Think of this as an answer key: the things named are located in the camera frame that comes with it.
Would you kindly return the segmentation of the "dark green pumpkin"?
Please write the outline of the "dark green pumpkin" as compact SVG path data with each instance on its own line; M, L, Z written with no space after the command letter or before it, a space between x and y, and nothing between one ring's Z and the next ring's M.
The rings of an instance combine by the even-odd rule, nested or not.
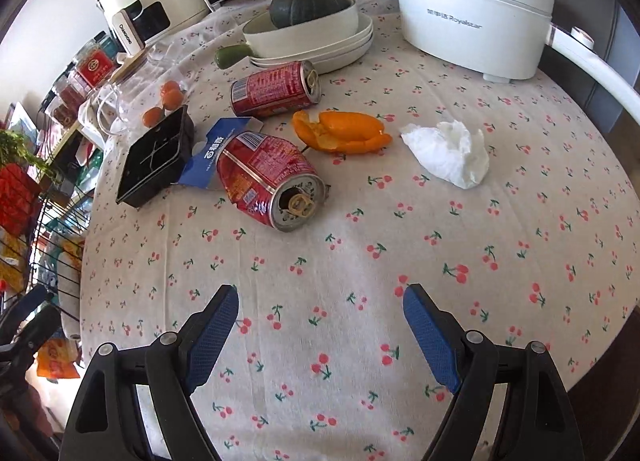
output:
M330 16L349 6L350 0L272 0L269 15L276 28L288 28Z

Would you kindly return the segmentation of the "stacked white plates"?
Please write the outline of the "stacked white plates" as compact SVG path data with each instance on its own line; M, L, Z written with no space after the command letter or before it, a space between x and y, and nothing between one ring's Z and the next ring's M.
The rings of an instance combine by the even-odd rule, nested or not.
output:
M292 61L308 61L316 71L328 74L345 68L360 59L371 47L373 40L373 21L366 14L358 13L358 31L340 42L310 51L274 58L250 57L250 63L258 68L275 68Z

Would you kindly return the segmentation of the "white tissue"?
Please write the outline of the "white tissue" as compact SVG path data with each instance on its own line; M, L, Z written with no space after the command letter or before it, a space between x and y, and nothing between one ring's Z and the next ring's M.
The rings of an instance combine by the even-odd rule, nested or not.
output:
M479 186L488 173L483 133L471 132L462 122L439 122L433 127L408 124L400 137L428 173L460 189Z

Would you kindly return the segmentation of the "upright-lying red soda can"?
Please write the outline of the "upright-lying red soda can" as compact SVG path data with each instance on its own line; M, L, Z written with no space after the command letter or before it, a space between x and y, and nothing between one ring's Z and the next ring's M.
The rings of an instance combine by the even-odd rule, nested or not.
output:
M306 60L293 61L239 78L231 85L231 109L236 116L266 118L318 104L319 74Z

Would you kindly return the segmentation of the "blue paper carton piece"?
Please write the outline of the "blue paper carton piece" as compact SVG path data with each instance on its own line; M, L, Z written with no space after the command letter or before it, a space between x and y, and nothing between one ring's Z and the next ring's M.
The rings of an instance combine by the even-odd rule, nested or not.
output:
M240 132L251 130L261 132L264 123L255 117L221 117L206 134L206 139L198 141L192 148L192 156L183 167L177 184L202 190L222 189L216 163L220 150L228 140Z

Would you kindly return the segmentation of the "red label jar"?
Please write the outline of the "red label jar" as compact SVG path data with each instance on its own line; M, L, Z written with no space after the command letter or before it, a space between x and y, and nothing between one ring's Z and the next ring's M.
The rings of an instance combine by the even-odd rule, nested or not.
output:
M115 70L115 63L100 47L94 47L77 55L76 70L91 88L97 88Z

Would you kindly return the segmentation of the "orange peel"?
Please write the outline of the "orange peel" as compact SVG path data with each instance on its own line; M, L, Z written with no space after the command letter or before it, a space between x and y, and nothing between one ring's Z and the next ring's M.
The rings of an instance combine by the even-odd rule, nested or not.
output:
M292 126L307 147L324 153L375 153L393 141L382 122L358 112L323 111L313 122L306 111L297 111Z

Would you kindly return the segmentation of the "cherry print tablecloth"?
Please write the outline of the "cherry print tablecloth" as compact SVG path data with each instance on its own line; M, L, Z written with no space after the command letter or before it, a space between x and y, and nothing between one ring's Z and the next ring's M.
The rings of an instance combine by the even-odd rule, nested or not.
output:
M280 233L222 193L172 187L116 200L127 139L108 145L81 273L82 349L149 344L224 283L240 296L216 369L193 396L227 460L416 460L451 401L402 314L418 282L468 329L549 348L584 377L639 299L639 200L600 132L547 75L491 85L415 50L397 0L356 0L373 43L321 80L320 106L481 132L489 172L462 190L405 143L307 152L329 185L311 221Z

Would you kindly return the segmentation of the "black plastic tray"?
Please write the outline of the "black plastic tray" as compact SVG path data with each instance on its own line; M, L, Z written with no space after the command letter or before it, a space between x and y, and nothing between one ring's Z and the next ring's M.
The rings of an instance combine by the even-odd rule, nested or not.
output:
M116 203L142 207L175 184L191 158L193 143L194 124L186 106L182 106L129 148Z

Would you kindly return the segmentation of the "crushed red soda can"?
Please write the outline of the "crushed red soda can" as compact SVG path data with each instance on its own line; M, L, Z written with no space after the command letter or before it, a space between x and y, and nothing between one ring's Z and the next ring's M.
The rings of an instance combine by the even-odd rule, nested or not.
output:
M228 138L216 171L229 201L262 225L289 233L317 214L326 183L294 143L246 130Z

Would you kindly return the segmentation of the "white Royalstar electric pot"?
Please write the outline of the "white Royalstar electric pot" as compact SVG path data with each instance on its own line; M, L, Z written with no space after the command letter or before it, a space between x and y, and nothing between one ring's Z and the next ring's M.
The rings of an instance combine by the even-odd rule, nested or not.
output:
M555 0L398 0L401 31L412 46L508 83L535 75L544 48L589 74L632 116L639 95L593 50L581 28L564 31L552 21Z

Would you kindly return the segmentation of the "small orange tomato top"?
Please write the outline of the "small orange tomato top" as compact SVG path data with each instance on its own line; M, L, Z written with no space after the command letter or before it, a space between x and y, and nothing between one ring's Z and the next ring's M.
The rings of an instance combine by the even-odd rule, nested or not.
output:
M173 90L180 91L180 85L175 80L168 80L167 82L163 83L162 86L160 86L160 95L165 96L168 94L168 92L171 92Z

